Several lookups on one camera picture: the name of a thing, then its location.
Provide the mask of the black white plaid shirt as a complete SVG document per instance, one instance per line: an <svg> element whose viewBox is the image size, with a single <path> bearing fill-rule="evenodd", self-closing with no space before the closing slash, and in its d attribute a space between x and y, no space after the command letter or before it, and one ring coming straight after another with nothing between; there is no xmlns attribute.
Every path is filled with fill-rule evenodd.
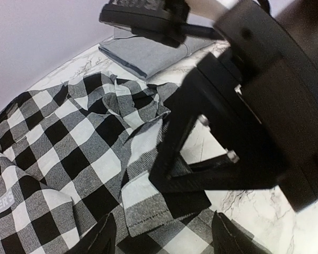
<svg viewBox="0 0 318 254"><path fill-rule="evenodd" d="M0 253L66 253L109 213L115 253L213 253L206 193L148 179L177 88L99 72L16 97L0 113Z"/></svg>

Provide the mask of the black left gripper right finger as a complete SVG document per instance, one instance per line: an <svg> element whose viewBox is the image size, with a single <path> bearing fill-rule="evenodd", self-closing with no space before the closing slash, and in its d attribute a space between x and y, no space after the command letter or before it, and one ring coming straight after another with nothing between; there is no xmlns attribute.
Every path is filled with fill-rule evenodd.
<svg viewBox="0 0 318 254"><path fill-rule="evenodd" d="M271 253L254 240L254 235L224 213L215 212L211 224L214 253Z"/></svg>

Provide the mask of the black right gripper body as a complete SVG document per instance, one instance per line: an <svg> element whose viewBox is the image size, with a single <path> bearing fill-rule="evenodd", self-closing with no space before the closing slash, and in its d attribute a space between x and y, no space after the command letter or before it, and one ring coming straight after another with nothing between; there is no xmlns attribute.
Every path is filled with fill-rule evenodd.
<svg viewBox="0 0 318 254"><path fill-rule="evenodd" d="M231 46L197 65L197 102L235 159L199 172L196 187L279 186L301 211L318 200L318 69L254 1L240 1L216 28Z"/></svg>

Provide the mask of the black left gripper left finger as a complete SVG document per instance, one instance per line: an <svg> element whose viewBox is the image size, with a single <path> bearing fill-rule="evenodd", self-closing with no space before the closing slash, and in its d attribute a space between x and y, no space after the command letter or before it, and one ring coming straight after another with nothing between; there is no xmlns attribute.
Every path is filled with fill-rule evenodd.
<svg viewBox="0 0 318 254"><path fill-rule="evenodd" d="M112 213L104 215L98 223L70 250L73 253L114 254L116 249L117 226Z"/></svg>

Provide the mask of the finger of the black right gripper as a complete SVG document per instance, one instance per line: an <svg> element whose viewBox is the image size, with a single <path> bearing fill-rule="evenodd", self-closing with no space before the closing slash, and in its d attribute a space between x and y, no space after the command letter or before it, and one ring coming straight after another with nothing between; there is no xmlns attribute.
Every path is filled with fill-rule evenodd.
<svg viewBox="0 0 318 254"><path fill-rule="evenodd" d="M230 51L205 57L169 98L167 131L150 172L164 193L270 189L288 161L236 91L243 75Z"/></svg>
<svg viewBox="0 0 318 254"><path fill-rule="evenodd" d="M212 27L187 23L190 10L186 1L109 1L99 21L172 48L183 44L187 36L223 39Z"/></svg>

